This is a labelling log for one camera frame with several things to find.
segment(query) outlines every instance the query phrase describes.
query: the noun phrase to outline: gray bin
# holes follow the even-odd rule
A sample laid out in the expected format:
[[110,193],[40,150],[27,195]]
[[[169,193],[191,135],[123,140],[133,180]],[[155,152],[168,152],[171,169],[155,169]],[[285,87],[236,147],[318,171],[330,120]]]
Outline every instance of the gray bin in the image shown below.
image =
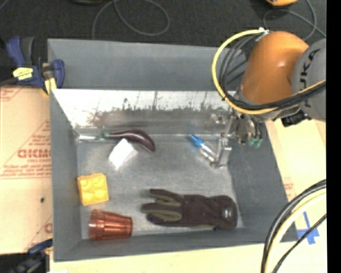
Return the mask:
[[[227,110],[228,106],[218,98],[211,82],[215,52],[216,48],[181,45],[48,41],[49,60],[62,59],[66,70],[65,85],[51,95],[55,260],[264,242],[273,220],[288,202],[265,127],[264,141],[258,149],[232,142],[230,161],[222,169],[211,168],[199,160],[197,150],[187,141],[187,136],[198,134],[211,146],[217,144],[220,130],[205,128],[205,121],[216,110]],[[144,95],[144,101],[134,104],[135,94]],[[179,99],[176,106],[174,102],[185,94],[194,100]],[[91,98],[96,97],[102,107],[94,110]],[[160,97],[162,100],[151,102]],[[163,104],[167,98],[173,102],[168,107]],[[84,114],[96,120],[79,119]],[[158,154],[150,155],[140,149],[135,158],[115,171],[107,159],[111,143],[76,139],[81,133],[98,134],[103,129],[124,127],[148,132],[159,147]],[[99,172],[94,169],[105,172],[113,198],[106,204],[83,207],[76,178]],[[228,194],[238,205],[238,226],[230,231],[149,226],[139,207],[151,201],[144,192],[153,185],[180,193]],[[133,236],[115,241],[88,240],[86,226],[92,208],[133,217],[136,225]],[[285,240],[295,238],[296,230],[292,227]]]

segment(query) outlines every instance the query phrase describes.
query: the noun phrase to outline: red plastic cup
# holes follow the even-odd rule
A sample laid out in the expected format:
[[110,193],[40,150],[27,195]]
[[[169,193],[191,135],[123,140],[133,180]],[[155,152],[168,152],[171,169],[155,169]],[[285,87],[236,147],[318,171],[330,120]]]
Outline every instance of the red plastic cup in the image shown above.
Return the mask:
[[94,209],[89,222],[90,240],[129,238],[132,233],[131,217]]

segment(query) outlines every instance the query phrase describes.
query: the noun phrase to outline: yellow cable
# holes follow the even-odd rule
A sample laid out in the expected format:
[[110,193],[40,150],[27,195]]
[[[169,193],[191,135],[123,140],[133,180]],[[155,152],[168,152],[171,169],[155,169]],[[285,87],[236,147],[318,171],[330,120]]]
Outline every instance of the yellow cable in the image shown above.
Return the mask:
[[327,191],[320,192],[318,195],[314,196],[313,198],[305,201],[301,205],[299,205],[293,213],[282,223],[280,228],[278,229],[273,241],[269,246],[269,254],[267,260],[265,261],[265,271],[266,273],[270,273],[273,271],[273,267],[271,267],[271,263],[273,260],[273,255],[275,254],[275,247],[276,245],[282,240],[282,237],[292,225],[292,223],[303,213],[307,210],[307,208],[311,207],[317,201],[321,200],[323,197],[326,197]]
[[[264,108],[264,109],[259,109],[259,110],[248,110],[248,109],[244,109],[242,107],[239,107],[238,105],[235,105],[233,102],[230,101],[230,99],[227,98],[225,92],[223,91],[223,89],[221,88],[219,82],[218,82],[218,78],[217,78],[217,72],[216,72],[216,64],[217,64],[217,60],[220,57],[221,52],[230,44],[232,43],[234,40],[241,38],[242,36],[246,36],[246,35],[253,35],[253,34],[262,34],[262,33],[266,33],[266,30],[263,28],[257,29],[257,30],[247,30],[247,31],[243,31],[240,32],[238,34],[233,35],[232,37],[228,38],[216,51],[216,54],[213,58],[212,61],[212,65],[211,65],[211,73],[212,73],[212,78],[213,78],[213,82],[214,85],[218,91],[218,93],[221,95],[222,98],[224,98],[224,100],[235,110],[241,112],[241,113],[245,113],[245,114],[264,114],[264,113],[268,113],[271,112],[275,109],[277,109],[277,107],[273,107],[273,108]],[[308,91],[309,89],[312,89],[313,87],[322,84],[326,81],[326,79],[312,85],[309,86],[306,89],[303,89],[299,92],[297,92],[295,95],[303,93]]]

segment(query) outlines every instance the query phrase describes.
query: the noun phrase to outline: black glove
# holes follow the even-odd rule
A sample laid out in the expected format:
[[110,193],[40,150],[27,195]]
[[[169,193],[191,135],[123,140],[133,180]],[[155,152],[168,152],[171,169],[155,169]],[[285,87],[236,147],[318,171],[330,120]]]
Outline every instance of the black glove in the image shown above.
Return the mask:
[[150,189],[156,202],[142,206],[142,212],[154,224],[163,226],[211,226],[233,229],[238,220],[234,201],[225,195],[206,197],[180,195],[164,189]]

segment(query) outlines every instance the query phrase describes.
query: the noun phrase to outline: black carpet floor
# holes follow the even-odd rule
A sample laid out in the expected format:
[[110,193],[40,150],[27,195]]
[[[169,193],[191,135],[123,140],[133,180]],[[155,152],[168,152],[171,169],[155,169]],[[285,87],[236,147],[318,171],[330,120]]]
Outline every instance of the black carpet floor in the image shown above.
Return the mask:
[[[289,10],[313,24],[317,30],[296,15],[273,11],[261,0],[151,0],[167,12],[167,16],[145,0],[117,0],[126,21],[141,32],[161,35],[142,35],[120,20],[114,5],[79,5],[71,0],[8,0],[0,9],[0,37],[4,42],[15,35],[33,36],[33,57],[47,58],[48,38],[77,38],[147,42],[218,47],[231,35],[258,27],[285,30],[301,38],[309,37],[311,44],[323,38],[327,31],[327,0],[299,0]],[[15,67],[6,50],[0,46],[0,80],[11,76]],[[6,272],[25,256],[0,256],[0,272]]]

